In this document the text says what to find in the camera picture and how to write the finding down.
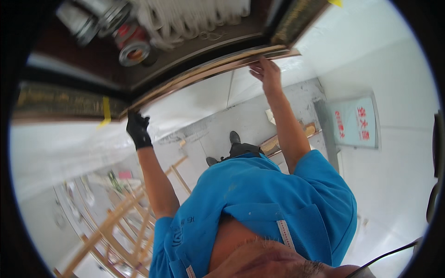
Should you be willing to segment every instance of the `white stripe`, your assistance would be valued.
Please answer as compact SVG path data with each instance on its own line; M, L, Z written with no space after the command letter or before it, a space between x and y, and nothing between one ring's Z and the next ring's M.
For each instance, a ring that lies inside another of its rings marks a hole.
M196 275L194 274L192 265L189 265L189 267L186 268L187 271L187 275L189 276L189 278L196 278Z
M289 233L289 228L287 227L287 223L284 220L278 220L278 229L281 234L281 238L283 239L284 244L295 251L294 242L292 241L291 234Z

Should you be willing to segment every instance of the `forearm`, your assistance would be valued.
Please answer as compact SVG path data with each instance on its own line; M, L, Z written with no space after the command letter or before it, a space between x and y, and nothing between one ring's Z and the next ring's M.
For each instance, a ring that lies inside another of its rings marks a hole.
M153 147L138 149L137 153L144 175L148 199L156 218L173 217L179 208L179 200L173 186L159 165Z
M266 94L267 101L274 114L280 148L286 160L289 173L293 173L297 162L311 147L303 128L294 116L291 105L284 93Z

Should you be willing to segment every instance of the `yellow tape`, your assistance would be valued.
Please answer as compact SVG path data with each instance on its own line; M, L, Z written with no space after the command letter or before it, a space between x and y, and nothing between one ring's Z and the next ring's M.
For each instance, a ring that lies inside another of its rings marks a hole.
M111 122L111 113L110 113L110 102L108 97L103 97L103 107L104 107L104 120L97 126L97 128L101 128Z
M328 0L328 2L331 3L332 5L339 6L340 8L343 7L341 0Z

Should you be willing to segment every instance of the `black pants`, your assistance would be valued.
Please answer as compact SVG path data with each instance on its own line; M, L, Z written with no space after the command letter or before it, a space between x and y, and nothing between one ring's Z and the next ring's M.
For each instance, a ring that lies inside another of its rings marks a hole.
M255 145L251 145L248 143L233 143L232 147L230 148L230 156L221 159L221 161L223 160L227 160L230 158L234 158L237 157L238 155L242 155L245 153L251 153L253 155L255 155L256 157L260 157L260 153L264 154L263 151L261 150L260 147L255 146Z

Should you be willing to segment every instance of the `shirt pocket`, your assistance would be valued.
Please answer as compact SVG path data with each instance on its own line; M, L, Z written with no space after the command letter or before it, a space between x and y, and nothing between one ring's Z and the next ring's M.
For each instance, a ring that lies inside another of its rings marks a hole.
M332 251L328 232L315 204L293 214L285 214L295 251L305 259L332 265Z
M174 278L188 278L186 267L181 260L172 261L169 265Z

